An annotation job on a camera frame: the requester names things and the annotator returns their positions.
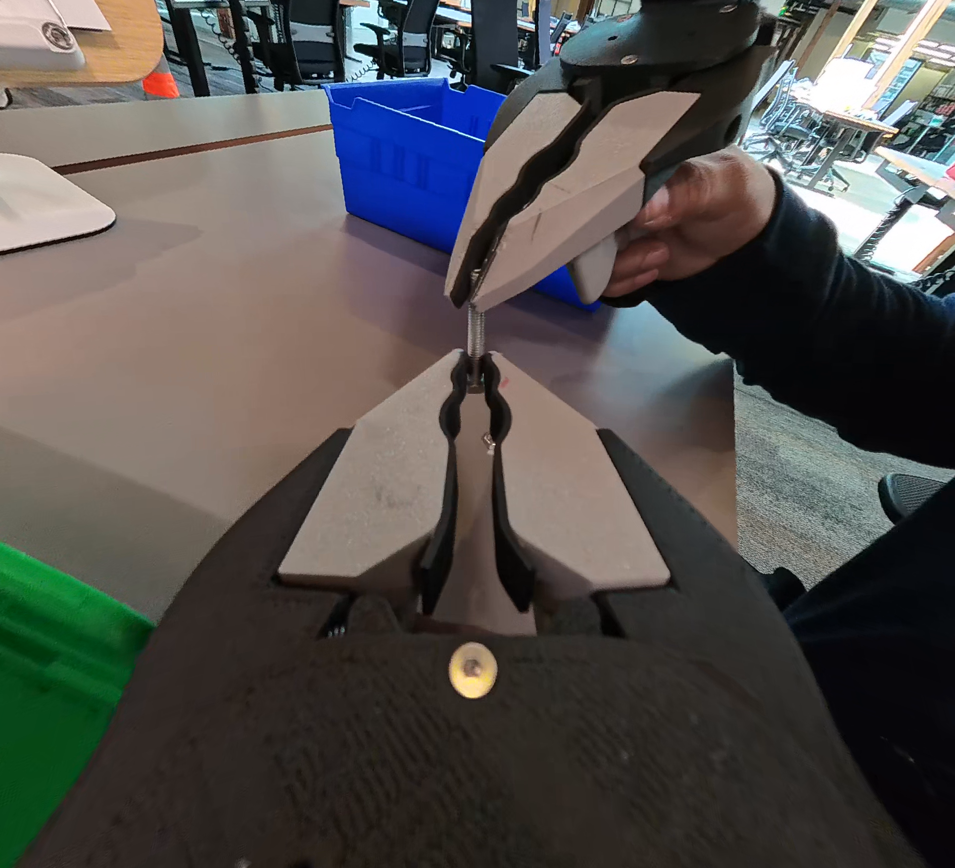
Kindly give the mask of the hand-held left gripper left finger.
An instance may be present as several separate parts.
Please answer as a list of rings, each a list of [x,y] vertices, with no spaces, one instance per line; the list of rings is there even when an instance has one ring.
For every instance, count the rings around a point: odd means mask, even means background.
[[[282,583],[478,613],[478,396],[455,349],[360,418],[278,569]]]

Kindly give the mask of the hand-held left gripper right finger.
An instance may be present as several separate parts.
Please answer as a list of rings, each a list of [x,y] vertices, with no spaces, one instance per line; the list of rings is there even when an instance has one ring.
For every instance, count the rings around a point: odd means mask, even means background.
[[[502,354],[486,354],[482,369],[495,567],[517,610],[667,585],[597,427]]]

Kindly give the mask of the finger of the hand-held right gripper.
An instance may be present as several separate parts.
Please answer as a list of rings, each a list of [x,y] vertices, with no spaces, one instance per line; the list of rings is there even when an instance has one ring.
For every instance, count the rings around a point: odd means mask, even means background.
[[[579,301],[598,301],[617,253],[616,234],[644,204],[642,163],[699,97],[663,91],[603,113],[575,144],[570,162],[509,221],[485,266],[477,309],[489,311],[563,266]]]
[[[509,221],[567,163],[579,103],[564,92],[535,95],[485,150],[448,268],[445,294],[455,306],[472,300],[472,274],[488,265]]]

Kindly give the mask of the silver metal bolt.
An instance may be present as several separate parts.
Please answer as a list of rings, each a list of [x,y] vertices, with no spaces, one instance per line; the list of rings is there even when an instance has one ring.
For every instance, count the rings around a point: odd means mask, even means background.
[[[483,393],[483,360],[486,353],[485,314],[471,300],[467,305],[468,393]]]

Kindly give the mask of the person's right forearm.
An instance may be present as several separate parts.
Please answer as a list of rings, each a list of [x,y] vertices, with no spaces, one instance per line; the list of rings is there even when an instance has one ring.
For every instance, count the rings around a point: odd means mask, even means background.
[[[753,241],[650,285],[650,303],[731,357],[746,383],[852,445],[953,469],[953,303],[846,256],[829,219],[774,183]]]

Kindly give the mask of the person's right hand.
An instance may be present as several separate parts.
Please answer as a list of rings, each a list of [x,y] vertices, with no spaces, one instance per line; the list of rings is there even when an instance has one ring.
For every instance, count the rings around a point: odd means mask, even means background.
[[[689,159],[618,230],[602,301],[710,269],[761,234],[778,197],[773,171],[737,147]]]

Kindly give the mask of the blue plastic bin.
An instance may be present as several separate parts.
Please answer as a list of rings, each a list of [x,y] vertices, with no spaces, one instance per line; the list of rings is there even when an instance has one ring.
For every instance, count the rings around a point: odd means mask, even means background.
[[[437,77],[323,91],[347,212],[451,254],[504,95]]]

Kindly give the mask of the black office chair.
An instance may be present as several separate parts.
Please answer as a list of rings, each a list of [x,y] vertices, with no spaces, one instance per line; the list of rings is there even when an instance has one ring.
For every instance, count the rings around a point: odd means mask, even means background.
[[[376,68],[376,80],[429,77],[432,70],[431,35],[440,0],[407,0],[400,8],[395,29],[362,23],[376,36],[374,44],[357,42],[354,50]]]
[[[346,79],[347,41],[341,0],[282,0],[269,14],[253,12],[253,56],[272,77],[273,88],[297,89]]]
[[[452,68],[461,92],[477,86],[507,95],[531,74],[519,65],[518,0],[471,0],[470,38]]]

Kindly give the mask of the person's leg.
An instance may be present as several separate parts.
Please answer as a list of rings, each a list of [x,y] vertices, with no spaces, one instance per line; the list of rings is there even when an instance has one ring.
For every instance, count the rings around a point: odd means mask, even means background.
[[[882,806],[953,866],[953,482],[783,614]]]

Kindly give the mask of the orange traffic cone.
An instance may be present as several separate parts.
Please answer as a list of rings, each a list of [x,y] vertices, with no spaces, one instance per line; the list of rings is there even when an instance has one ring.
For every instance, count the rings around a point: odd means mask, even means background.
[[[181,96],[164,52],[155,68],[142,79],[141,86],[148,99],[178,99]]]

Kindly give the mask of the green plastic bin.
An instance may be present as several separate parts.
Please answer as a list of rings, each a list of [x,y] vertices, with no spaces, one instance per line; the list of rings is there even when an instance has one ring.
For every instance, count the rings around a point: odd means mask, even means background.
[[[1,865],[76,784],[155,624],[1,545]]]

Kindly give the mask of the wooden rounded table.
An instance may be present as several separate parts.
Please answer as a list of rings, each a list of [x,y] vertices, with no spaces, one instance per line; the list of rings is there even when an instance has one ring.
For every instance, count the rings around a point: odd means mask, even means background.
[[[164,40],[154,0],[95,0],[111,31],[77,30],[86,59],[72,73],[3,72],[2,89],[113,86],[142,80],[159,62]]]

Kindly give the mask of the white monitor base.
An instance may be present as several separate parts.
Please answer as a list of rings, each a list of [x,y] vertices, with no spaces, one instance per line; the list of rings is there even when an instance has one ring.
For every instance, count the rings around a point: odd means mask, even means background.
[[[35,158],[1,155],[1,254],[6,256],[112,228],[111,207]]]

